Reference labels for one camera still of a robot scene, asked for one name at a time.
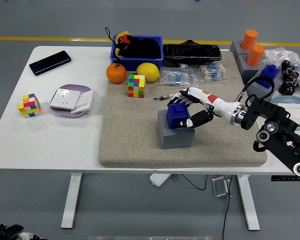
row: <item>black smartphone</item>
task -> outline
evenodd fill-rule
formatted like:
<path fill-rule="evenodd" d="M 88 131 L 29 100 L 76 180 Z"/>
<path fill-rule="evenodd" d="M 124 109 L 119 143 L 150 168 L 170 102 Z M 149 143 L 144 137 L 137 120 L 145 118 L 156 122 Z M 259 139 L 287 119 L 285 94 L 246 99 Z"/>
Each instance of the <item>black smartphone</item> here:
<path fill-rule="evenodd" d="M 38 76 L 70 61 L 70 56 L 66 53 L 66 51 L 63 50 L 39 61 L 33 62 L 29 64 L 29 67 L 31 68 L 34 75 Z"/>

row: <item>black cable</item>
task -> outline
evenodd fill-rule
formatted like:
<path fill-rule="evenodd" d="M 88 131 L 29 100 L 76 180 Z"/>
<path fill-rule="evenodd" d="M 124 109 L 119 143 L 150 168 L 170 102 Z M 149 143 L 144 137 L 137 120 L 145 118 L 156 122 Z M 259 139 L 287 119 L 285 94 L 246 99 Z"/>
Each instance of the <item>black cable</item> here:
<path fill-rule="evenodd" d="M 252 98 L 252 97 L 257 97 L 257 95 L 255 95 L 255 94 L 251 94 L 250 96 L 248 96 L 247 98 L 246 98 L 246 100 L 245 100 L 245 102 L 244 102 L 244 104 L 245 104 L 245 106 L 247 107 L 247 108 L 249 108 L 250 106 L 248 105 L 248 102 L 249 102 L 249 100 Z"/>
<path fill-rule="evenodd" d="M 115 41 L 111 38 L 111 36 L 110 36 L 110 30 L 109 30 L 109 28 L 105 27 L 104 30 L 105 30 L 106 34 L 108 35 L 108 38 L 110 39 L 110 41 L 114 44 L 114 48 L 117 48 L 116 42 L 115 42 Z M 113 55 L 114 55 L 114 57 L 118 60 L 118 62 L 116 62 L 115 65 L 116 65 L 117 67 L 119 67 L 119 66 L 120 66 L 120 57 L 118 57 L 118 56 L 116 55 L 116 53 L 114 53 Z"/>
<path fill-rule="evenodd" d="M 207 176 L 205 177 L 204 188 L 199 188 L 199 187 L 195 186 L 188 178 L 186 178 L 185 175 L 183 175 L 183 174 L 181 174 L 181 175 L 182 175 L 189 183 L 191 183 L 192 186 L 194 186 L 196 189 L 203 191 L 203 190 L 205 190 L 205 189 L 207 188 L 207 178 L 208 178 L 209 175 L 207 175 Z"/>
<path fill-rule="evenodd" d="M 265 81 L 267 83 L 269 83 L 271 85 L 271 90 L 270 92 L 268 92 L 266 95 L 264 95 L 263 97 L 260 97 L 261 100 L 266 99 L 267 97 L 271 96 L 271 94 L 275 91 L 275 83 L 274 81 L 267 76 L 257 76 L 256 78 L 250 80 L 242 89 L 242 92 L 244 93 L 248 87 L 250 87 L 251 84 L 257 82 L 257 81 Z"/>
<path fill-rule="evenodd" d="M 228 205 L 226 207 L 225 214 L 224 214 L 223 230 L 222 230 L 222 240 L 224 240 L 224 236 L 225 236 L 226 218 L 227 218 L 227 213 L 228 213 L 229 205 L 230 205 L 230 197 L 231 197 L 231 195 L 230 195 L 230 186 L 231 186 L 231 182 L 232 182 L 232 177 L 233 177 L 233 175 L 231 175 L 229 186 L 227 186 L 228 190 L 229 190 L 229 198 L 228 198 Z"/>

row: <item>yellow floor line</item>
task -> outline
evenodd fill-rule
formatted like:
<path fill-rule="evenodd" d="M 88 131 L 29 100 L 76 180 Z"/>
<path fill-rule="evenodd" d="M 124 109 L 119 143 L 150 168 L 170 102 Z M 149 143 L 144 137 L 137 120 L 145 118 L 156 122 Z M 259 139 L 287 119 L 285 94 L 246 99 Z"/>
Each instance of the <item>yellow floor line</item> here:
<path fill-rule="evenodd" d="M 110 42 L 108 38 L 87 37 L 31 37 L 31 36 L 0 36 L 0 41 L 59 41 L 59 42 Z M 181 44 L 186 39 L 164 39 L 164 44 Z M 198 44 L 231 45 L 232 41 L 194 40 Z M 256 42 L 263 46 L 300 47 L 300 42 Z"/>

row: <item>gray block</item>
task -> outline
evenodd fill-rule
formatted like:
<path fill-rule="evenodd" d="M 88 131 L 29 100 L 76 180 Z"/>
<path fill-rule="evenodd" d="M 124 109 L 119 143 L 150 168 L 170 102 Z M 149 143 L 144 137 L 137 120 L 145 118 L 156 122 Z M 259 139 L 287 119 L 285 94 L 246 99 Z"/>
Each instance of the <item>gray block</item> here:
<path fill-rule="evenodd" d="M 256 77 L 259 77 L 260 74 L 261 74 L 261 70 L 258 71 L 258 72 L 251 78 L 251 80 L 252 80 L 252 79 L 255 79 Z M 282 80 L 280 80 L 280 79 L 278 79 L 278 78 L 274 79 L 273 82 L 274 82 L 274 91 L 273 91 L 273 93 L 272 93 L 269 97 L 267 97 L 267 98 L 264 99 L 265 101 L 270 101 L 271 98 L 272 98 L 272 95 L 278 90 L 278 88 L 279 88 L 280 85 L 282 84 Z M 266 87 L 264 87 L 264 86 L 258 84 L 257 82 L 254 82 L 254 83 L 252 83 L 252 84 L 247 88 L 246 93 L 247 93 L 248 96 L 254 94 L 254 95 L 256 95 L 258 98 L 261 98 L 261 97 L 263 97 L 264 95 L 266 95 L 267 93 L 269 93 L 270 90 L 271 90 L 271 87 L 266 88 Z"/>
<path fill-rule="evenodd" d="M 244 50 L 240 47 L 242 41 L 241 40 L 235 40 L 232 41 L 232 44 L 230 46 L 230 52 L 233 52 L 234 58 L 237 59 L 239 55 L 241 54 L 250 54 L 250 50 Z"/>
<path fill-rule="evenodd" d="M 194 136 L 195 129 L 193 128 L 176 128 L 169 129 L 167 122 L 167 111 L 159 110 L 157 119 L 157 128 L 161 141 L 162 149 L 173 149 L 180 147 L 191 146 Z"/>
<path fill-rule="evenodd" d="M 248 65 L 246 62 L 248 56 L 249 55 L 247 54 L 240 54 L 236 59 L 236 64 L 238 65 L 240 75 L 244 84 L 247 84 L 250 79 L 257 74 L 258 71 L 262 71 L 266 67 L 262 60 L 260 61 L 258 66 Z"/>

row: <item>table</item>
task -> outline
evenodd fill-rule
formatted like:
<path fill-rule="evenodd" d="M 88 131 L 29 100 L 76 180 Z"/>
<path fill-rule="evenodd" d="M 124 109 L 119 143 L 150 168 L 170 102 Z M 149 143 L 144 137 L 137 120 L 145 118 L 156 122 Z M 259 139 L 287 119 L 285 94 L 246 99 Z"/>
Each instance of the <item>table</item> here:
<path fill-rule="evenodd" d="M 65 50 L 72 61 L 34 76 L 29 64 Z M 110 47 L 38 46 L 11 95 L 0 119 L 0 170 L 60 171 L 71 173 L 62 228 L 72 228 L 82 173 L 165 173 L 237 175 L 249 230 L 259 230 L 249 186 L 249 175 L 291 175 L 267 152 L 260 167 L 106 168 L 98 160 L 98 146 L 105 106 Z M 57 116 L 49 107 L 55 91 L 65 84 L 93 89 L 91 109 L 80 118 Z M 35 93 L 42 115 L 24 119 L 17 108 L 20 96 Z"/>

